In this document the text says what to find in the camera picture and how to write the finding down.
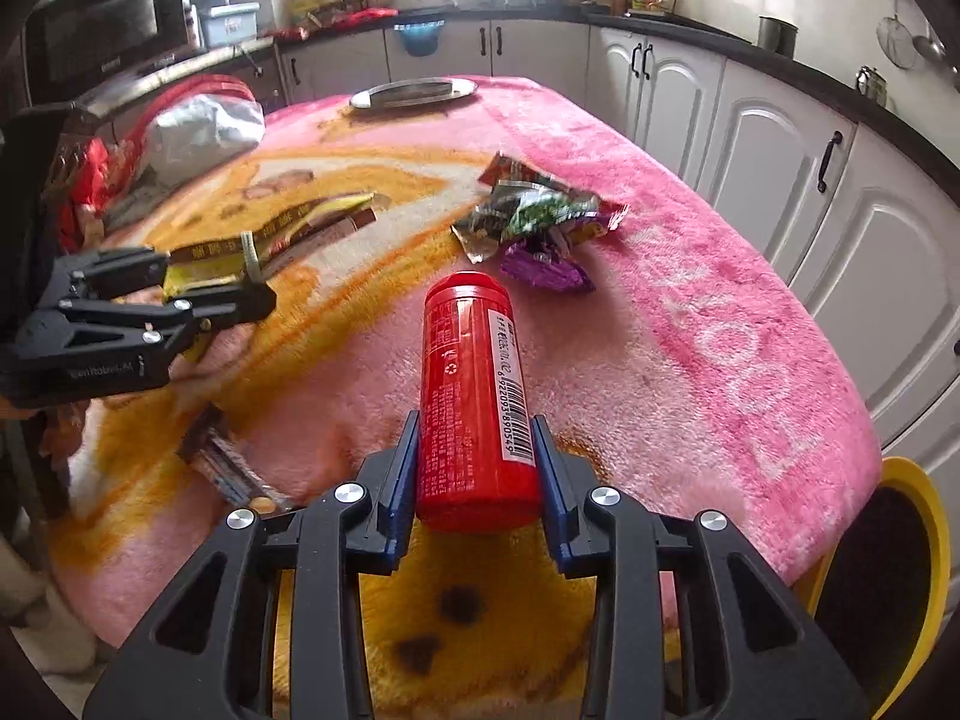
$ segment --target candy wrapper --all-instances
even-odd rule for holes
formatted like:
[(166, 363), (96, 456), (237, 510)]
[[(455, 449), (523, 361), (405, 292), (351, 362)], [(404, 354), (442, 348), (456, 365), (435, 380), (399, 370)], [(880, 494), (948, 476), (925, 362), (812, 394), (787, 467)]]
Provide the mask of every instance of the candy wrapper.
[(562, 235), (538, 236), (510, 244), (503, 253), (500, 271), (531, 287), (556, 292), (596, 289), (587, 271), (570, 258)]
[(265, 516), (294, 508), (293, 501), (250, 468), (237, 449), (227, 418), (212, 403), (194, 420), (176, 454), (213, 484), (233, 507), (247, 507)]
[(501, 236), (517, 211), (517, 205), (520, 205), (520, 198), (515, 194), (492, 191), (489, 200), (450, 226), (464, 247), (467, 259), (474, 265), (490, 259), (499, 250)]
[(498, 151), (493, 156), (490, 165), (480, 173), (477, 180), (488, 186), (496, 186), (499, 181), (526, 181), (530, 184), (541, 184), (550, 189), (571, 191), (570, 186), (560, 181), (555, 175), (534, 170), (520, 160), (508, 157), (503, 151)]
[(491, 195), (498, 193), (517, 198), (517, 210), (500, 234), (501, 244), (576, 220), (600, 206), (596, 194), (573, 193), (525, 181), (500, 181)]
[(245, 277), (264, 281), (299, 257), (372, 223), (373, 209), (389, 204), (390, 199), (375, 193), (316, 197), (286, 209), (253, 232), (177, 248), (170, 252), (163, 293), (174, 298)]
[(490, 198), (451, 226), (474, 264), (493, 257), (502, 244), (555, 227), (568, 245), (592, 241), (616, 230), (629, 210), (499, 151), (478, 180), (493, 187)]

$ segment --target table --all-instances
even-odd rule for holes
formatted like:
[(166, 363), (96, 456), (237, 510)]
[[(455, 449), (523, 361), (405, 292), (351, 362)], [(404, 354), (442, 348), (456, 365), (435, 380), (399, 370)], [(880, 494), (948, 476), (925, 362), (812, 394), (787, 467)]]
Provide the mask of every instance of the table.
[[(788, 582), (866, 502), (880, 475), (870, 418), (762, 257), (556, 93), (525, 79), (477, 82), (475, 98), (442, 111), (355, 119), (344, 98), (280, 111), (256, 151), (123, 235), (174, 247), (256, 228), (320, 194), (392, 199), (376, 223), (283, 271), (277, 310), (258, 327), (222, 334), (161, 391), (91, 407), (71, 461), (72, 514), (51, 525), (51, 556), (73, 608), (111, 644), (226, 511), (175, 454), (203, 404), (220, 406), (251, 464), (301, 502), (397, 439), (418, 405), (426, 287), (467, 266), (448, 226), (488, 191), (476, 177), (498, 149), (632, 206), (616, 234), (578, 250), (596, 292), (504, 280), (531, 409), (546, 413), (560, 447), (655, 511), (721, 509)], [(669, 627), (668, 578), (664, 589)], [(383, 715), (542, 702), (583, 683), (592, 585), (557, 576), (536, 527), (417, 528), (400, 571), (366, 580), (361, 594)]]

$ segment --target purple wrapper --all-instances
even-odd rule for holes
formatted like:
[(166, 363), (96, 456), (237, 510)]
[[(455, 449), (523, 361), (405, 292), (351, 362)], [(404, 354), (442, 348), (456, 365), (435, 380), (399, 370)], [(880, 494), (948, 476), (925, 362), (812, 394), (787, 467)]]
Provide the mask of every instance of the purple wrapper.
[(555, 292), (593, 292), (596, 289), (587, 271), (573, 260), (562, 259), (548, 251), (528, 251), (525, 241), (507, 247), (500, 271), (531, 287)]

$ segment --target plastic bag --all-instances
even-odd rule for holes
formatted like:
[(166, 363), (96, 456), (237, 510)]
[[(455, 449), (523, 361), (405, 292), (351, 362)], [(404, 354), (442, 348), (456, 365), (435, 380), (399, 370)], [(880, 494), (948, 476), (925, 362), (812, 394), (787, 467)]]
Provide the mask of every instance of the plastic bag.
[(196, 76), (147, 108), (112, 156), (107, 232), (141, 220), (187, 181), (263, 140), (263, 110), (242, 81)]

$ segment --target barcode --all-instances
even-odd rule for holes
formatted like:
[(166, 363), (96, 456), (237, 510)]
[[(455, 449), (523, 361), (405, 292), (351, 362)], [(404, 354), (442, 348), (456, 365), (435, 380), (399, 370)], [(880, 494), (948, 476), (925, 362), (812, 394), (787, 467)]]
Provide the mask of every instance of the barcode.
[(507, 396), (504, 437), (512, 455), (530, 463), (534, 459), (533, 441), (530, 437), (530, 422), (527, 420), (527, 404), (523, 397), (523, 388), (517, 382), (507, 378), (500, 380), (500, 386)]

